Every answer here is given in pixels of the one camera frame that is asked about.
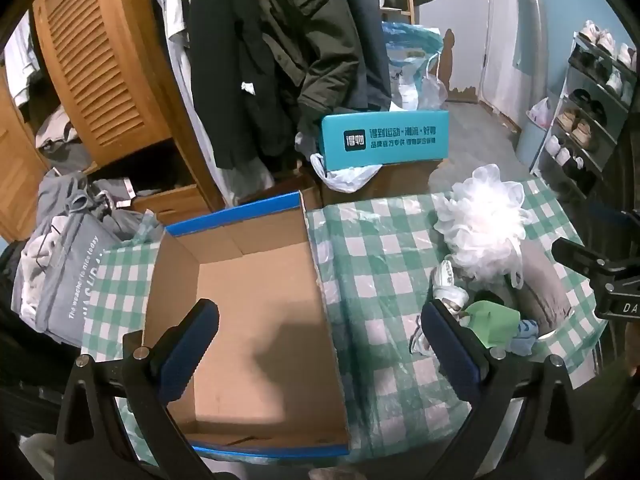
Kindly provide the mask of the light green cloth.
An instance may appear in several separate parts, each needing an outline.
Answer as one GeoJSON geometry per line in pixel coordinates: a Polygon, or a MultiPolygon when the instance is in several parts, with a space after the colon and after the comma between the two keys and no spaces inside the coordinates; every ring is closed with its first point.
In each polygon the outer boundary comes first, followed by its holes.
{"type": "Polygon", "coordinates": [[[488,300],[473,302],[464,313],[468,319],[465,327],[472,330],[486,348],[506,348],[521,322],[517,310],[488,300]]]}

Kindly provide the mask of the pale printed garment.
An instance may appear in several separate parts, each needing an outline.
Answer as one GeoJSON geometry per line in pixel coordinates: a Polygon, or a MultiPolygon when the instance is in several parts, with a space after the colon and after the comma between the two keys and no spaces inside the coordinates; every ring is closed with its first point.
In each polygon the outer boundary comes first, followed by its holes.
{"type": "MultiPolygon", "coordinates": [[[[469,294],[456,283],[454,266],[449,259],[442,260],[432,273],[432,298],[441,301],[448,312],[459,321],[469,302],[469,294]]],[[[421,317],[416,317],[416,329],[409,339],[409,352],[419,356],[431,356],[431,345],[424,335],[421,317]]]]}

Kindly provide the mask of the black soft cloth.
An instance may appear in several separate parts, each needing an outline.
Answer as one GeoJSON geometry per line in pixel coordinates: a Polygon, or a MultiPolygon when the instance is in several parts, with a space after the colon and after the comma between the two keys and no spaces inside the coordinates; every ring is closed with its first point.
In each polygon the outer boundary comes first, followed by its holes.
{"type": "Polygon", "coordinates": [[[479,290],[478,292],[476,292],[474,295],[474,301],[489,301],[493,304],[500,304],[500,306],[504,306],[504,300],[499,295],[487,289],[479,290]]]}

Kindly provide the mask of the grey fabric piece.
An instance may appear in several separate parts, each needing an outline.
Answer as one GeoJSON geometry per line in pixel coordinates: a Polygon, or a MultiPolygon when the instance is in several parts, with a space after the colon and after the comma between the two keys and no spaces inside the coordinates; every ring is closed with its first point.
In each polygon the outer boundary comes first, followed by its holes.
{"type": "Polygon", "coordinates": [[[522,318],[537,323],[538,333],[547,335],[570,315],[570,303],[553,264],[536,240],[523,240],[523,284],[515,291],[522,318]]]}

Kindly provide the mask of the blue striped white sock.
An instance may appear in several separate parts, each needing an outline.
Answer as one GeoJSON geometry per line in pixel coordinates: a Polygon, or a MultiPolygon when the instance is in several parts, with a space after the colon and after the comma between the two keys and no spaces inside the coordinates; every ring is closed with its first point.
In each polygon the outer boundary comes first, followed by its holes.
{"type": "Polygon", "coordinates": [[[521,320],[515,335],[506,345],[506,351],[516,356],[531,356],[538,340],[538,324],[533,320],[521,320]]]}

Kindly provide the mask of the white mesh bath pouf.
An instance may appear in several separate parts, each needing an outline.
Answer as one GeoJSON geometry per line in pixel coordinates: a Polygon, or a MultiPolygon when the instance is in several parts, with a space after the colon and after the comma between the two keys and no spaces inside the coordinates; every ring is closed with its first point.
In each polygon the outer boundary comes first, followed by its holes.
{"type": "Polygon", "coordinates": [[[513,288],[523,286],[522,241],[525,227],[532,223],[524,202],[524,186],[503,181],[495,164],[474,169],[450,192],[433,196],[434,228],[463,276],[481,283],[506,276],[513,288]]]}

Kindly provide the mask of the blue-edged cardboard box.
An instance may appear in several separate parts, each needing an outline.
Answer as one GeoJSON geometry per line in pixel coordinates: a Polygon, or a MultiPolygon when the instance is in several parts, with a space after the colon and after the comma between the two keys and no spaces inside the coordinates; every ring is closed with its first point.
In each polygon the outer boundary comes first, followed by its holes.
{"type": "Polygon", "coordinates": [[[198,454],[324,460],[349,451],[344,393],[293,192],[168,226],[142,340],[156,344],[201,299],[216,335],[168,408],[198,454]]]}

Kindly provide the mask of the green checkered tablecloth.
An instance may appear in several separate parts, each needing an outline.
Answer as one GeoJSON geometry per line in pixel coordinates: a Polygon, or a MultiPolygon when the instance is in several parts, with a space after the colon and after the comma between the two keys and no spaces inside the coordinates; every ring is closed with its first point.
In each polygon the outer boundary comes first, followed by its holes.
{"type": "MultiPolygon", "coordinates": [[[[518,182],[532,222],[526,236],[550,258],[565,236],[580,243],[551,188],[518,182]]],[[[363,462],[445,439],[469,411],[457,400],[434,356],[411,354],[409,340],[446,245],[432,224],[433,198],[409,195],[326,206],[307,212],[312,255],[346,394],[350,452],[363,462]]],[[[142,242],[137,235],[134,242],[142,242]]],[[[106,252],[93,285],[81,350],[99,360],[122,356],[122,336],[142,328],[160,243],[106,252]]],[[[535,344],[532,358],[562,356],[571,373],[596,346],[606,322],[593,313],[585,278],[554,264],[570,315],[535,344]]]]}

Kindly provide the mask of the grey tote bag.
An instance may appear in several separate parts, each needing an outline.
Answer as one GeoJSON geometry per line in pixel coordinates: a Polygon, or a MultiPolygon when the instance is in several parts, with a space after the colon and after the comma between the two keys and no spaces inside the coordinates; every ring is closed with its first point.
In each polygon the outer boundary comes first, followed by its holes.
{"type": "Polygon", "coordinates": [[[12,310],[36,332],[79,348],[102,256],[117,243],[92,214],[43,222],[21,251],[12,310]]]}

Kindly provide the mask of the shoe rack with shoes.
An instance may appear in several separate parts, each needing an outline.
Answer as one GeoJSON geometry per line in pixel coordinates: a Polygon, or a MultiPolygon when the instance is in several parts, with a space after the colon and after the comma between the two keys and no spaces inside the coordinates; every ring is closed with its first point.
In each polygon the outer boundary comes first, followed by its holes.
{"type": "Polygon", "coordinates": [[[582,202],[604,180],[638,80],[637,49],[585,21],[573,34],[560,95],[534,173],[562,202],[582,202]]]}

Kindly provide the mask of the brown cardboard box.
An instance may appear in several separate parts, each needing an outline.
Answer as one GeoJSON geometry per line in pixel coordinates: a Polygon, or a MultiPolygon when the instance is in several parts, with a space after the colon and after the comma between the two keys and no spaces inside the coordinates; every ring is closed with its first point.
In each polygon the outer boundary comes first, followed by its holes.
{"type": "Polygon", "coordinates": [[[304,202],[308,209],[318,209],[375,198],[425,194],[428,192],[428,179],[431,174],[446,162],[447,159],[424,160],[384,166],[363,188],[352,194],[332,191],[317,180],[310,188],[303,190],[304,202]]]}

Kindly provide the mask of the light blue waste bin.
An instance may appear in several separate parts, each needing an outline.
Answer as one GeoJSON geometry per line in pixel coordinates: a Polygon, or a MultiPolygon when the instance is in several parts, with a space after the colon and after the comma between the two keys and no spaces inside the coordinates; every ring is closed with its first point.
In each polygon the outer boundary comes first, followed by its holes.
{"type": "Polygon", "coordinates": [[[551,118],[552,113],[548,98],[540,100],[526,112],[526,123],[518,138],[515,154],[528,170],[533,169],[551,118]]]}

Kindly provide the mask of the white plastic bag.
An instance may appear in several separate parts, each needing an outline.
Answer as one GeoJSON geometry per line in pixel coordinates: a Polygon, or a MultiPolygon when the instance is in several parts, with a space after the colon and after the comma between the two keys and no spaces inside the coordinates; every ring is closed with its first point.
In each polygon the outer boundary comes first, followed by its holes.
{"type": "Polygon", "coordinates": [[[334,192],[354,194],[364,188],[383,168],[382,165],[349,167],[341,170],[327,170],[324,158],[319,153],[309,157],[314,173],[334,192]]]}

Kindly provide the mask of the teal shoe box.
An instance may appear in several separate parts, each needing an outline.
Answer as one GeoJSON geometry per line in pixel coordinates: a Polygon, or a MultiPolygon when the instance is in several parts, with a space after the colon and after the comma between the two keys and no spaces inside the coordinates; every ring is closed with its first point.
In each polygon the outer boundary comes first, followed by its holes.
{"type": "Polygon", "coordinates": [[[439,160],[448,152],[446,110],[329,115],[321,123],[320,153],[329,171],[439,160]]]}

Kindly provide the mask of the black hanging jacket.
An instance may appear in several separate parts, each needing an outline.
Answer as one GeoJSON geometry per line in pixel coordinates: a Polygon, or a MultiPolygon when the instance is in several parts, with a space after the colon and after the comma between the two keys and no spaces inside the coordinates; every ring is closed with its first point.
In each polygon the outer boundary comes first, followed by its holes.
{"type": "Polygon", "coordinates": [[[257,158],[280,174],[296,167],[296,106],[262,36],[256,0],[191,0],[191,89],[216,164],[257,158]]]}

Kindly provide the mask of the blue clear plastic bag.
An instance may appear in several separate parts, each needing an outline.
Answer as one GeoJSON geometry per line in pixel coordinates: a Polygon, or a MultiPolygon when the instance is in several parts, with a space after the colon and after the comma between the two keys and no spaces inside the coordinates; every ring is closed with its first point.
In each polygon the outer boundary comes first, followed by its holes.
{"type": "Polygon", "coordinates": [[[383,22],[390,68],[391,112],[440,110],[448,93],[435,75],[444,40],[438,28],[383,22]]]}

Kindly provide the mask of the wooden louvered wardrobe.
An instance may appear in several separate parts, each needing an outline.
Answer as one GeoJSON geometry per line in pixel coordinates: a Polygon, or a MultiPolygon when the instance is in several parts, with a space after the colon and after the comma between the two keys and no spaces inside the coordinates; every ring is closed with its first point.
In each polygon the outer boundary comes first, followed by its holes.
{"type": "Polygon", "coordinates": [[[152,0],[1,0],[1,37],[28,15],[63,107],[91,157],[90,177],[141,178],[169,226],[224,208],[174,74],[152,0]]]}

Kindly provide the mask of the olive green hanging jacket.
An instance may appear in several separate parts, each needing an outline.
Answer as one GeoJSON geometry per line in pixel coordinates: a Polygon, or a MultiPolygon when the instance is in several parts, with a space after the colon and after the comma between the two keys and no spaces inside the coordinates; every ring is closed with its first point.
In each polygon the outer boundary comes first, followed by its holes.
{"type": "Polygon", "coordinates": [[[264,39],[297,90],[298,131],[316,136],[322,119],[359,108],[361,50],[346,0],[257,0],[264,39]]]}

